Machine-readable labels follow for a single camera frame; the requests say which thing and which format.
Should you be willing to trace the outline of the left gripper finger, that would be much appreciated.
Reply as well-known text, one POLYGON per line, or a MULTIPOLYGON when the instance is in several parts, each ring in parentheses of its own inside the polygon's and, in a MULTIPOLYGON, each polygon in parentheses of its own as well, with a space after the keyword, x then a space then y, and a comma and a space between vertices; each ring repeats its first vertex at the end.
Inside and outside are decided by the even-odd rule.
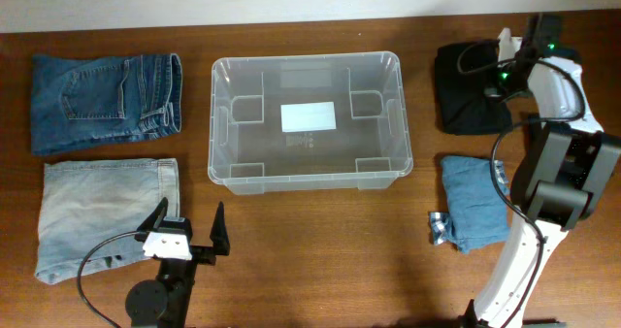
POLYGON ((135 240, 145 242, 150 232, 154 232, 167 214, 169 201, 163 197, 154 211, 136 229, 135 240))
POLYGON ((212 251, 216 256, 228 256, 230 254, 230 241, 225 224, 225 207, 223 202, 218 203, 212 230, 210 233, 212 251))

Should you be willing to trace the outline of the large black garment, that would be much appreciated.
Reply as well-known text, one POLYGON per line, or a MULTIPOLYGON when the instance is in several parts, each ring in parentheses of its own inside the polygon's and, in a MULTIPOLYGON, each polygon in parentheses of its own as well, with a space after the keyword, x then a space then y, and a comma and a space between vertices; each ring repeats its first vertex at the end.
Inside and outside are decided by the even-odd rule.
POLYGON ((498 60, 492 44, 475 42, 438 48, 434 60, 434 87, 440 107, 441 130, 452 135, 498 134, 511 125, 501 94, 498 71, 468 74, 498 60))

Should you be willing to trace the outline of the blue shirt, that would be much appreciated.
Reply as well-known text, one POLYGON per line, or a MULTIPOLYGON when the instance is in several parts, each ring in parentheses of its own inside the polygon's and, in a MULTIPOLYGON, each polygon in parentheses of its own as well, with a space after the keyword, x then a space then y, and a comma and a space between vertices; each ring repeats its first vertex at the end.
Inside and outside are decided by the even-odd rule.
POLYGON ((507 194, 504 163, 448 155, 441 160, 447 210, 429 214, 432 243, 451 243, 467 254, 507 240, 507 194))

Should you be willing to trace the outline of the small black garment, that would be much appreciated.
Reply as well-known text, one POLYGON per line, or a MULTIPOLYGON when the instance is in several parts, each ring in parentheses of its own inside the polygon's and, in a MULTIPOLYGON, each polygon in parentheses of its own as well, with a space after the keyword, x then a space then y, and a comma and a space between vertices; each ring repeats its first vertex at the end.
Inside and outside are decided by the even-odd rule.
POLYGON ((534 142, 539 138, 545 124, 539 121, 539 115, 535 113, 527 114, 525 119, 529 122, 525 126, 525 148, 529 149, 534 142))

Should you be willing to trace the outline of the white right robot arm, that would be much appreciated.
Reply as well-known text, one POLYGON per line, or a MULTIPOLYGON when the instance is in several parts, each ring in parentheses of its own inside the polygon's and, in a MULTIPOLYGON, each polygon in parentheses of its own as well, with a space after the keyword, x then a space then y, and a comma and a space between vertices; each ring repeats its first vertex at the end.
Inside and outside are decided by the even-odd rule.
POLYGON ((576 224, 593 214, 620 158, 620 140, 595 120, 576 52, 559 45, 562 20, 532 16, 521 37, 504 29, 493 40, 494 67, 508 96, 530 93, 536 128, 502 201, 513 210, 508 239, 484 289, 460 316, 462 327, 521 327, 545 264, 576 224))

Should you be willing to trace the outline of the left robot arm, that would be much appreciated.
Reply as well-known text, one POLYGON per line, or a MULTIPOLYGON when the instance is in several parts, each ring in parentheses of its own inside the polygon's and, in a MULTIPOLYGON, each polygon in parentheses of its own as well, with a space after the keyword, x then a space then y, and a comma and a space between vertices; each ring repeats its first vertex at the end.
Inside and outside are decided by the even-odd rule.
POLYGON ((159 270, 154 279, 137 283, 126 296, 125 310, 133 327, 182 327, 197 267, 213 266, 218 256, 230 253, 222 203, 212 223, 210 246, 193 245, 190 220, 168 216, 168 206, 163 198, 137 228, 135 240, 143 245, 146 257, 159 262, 159 270))

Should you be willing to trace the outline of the light blue folded jeans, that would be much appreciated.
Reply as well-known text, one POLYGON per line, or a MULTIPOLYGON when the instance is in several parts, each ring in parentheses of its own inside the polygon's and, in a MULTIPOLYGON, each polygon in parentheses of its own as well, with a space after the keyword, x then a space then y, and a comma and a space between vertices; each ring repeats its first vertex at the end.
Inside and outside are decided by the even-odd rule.
POLYGON ((168 216, 180 214, 178 162, 165 159, 65 161, 44 166, 35 278, 54 285, 146 259, 141 243, 113 236, 136 230, 163 197, 168 216))

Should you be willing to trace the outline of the clear plastic storage bin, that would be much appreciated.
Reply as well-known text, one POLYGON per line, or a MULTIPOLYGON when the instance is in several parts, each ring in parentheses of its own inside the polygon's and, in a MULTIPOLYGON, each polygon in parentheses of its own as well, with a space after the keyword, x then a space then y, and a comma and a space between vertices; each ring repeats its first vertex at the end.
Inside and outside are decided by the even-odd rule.
POLYGON ((212 65, 208 176, 236 195, 385 189, 414 166, 391 51, 224 57, 212 65), (280 106, 333 102, 336 129, 284 133, 280 106))

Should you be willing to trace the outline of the dark blue folded jeans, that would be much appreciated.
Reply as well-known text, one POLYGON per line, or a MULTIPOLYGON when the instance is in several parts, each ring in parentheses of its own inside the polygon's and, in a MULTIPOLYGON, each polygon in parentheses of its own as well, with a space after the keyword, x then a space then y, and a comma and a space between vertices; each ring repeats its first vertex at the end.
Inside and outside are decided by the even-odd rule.
POLYGON ((175 53, 32 57, 31 152, 50 156, 156 140, 182 128, 182 65, 175 53))

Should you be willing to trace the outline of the white label in bin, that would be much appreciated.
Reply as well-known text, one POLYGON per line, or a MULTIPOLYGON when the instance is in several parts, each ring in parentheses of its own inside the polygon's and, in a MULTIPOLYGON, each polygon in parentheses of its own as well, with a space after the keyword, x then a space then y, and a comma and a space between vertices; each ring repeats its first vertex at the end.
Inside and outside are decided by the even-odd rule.
POLYGON ((337 127, 333 102, 281 105, 280 119, 284 133, 327 131, 337 127))

